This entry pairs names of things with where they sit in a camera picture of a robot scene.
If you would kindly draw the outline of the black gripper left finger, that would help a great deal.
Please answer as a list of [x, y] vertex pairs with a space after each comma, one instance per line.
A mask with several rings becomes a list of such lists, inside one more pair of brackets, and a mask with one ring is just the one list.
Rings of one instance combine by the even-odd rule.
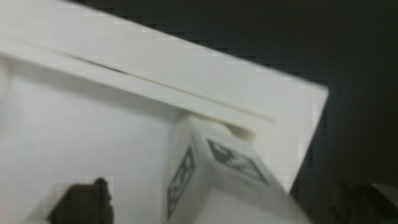
[[47, 217], [50, 224], [114, 224], [109, 182], [73, 184]]

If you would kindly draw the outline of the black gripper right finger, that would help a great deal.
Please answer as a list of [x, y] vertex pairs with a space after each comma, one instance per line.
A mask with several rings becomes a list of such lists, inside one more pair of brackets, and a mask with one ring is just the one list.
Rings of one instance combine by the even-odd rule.
[[398, 224], [398, 187], [390, 184], [351, 185], [340, 181], [329, 224]]

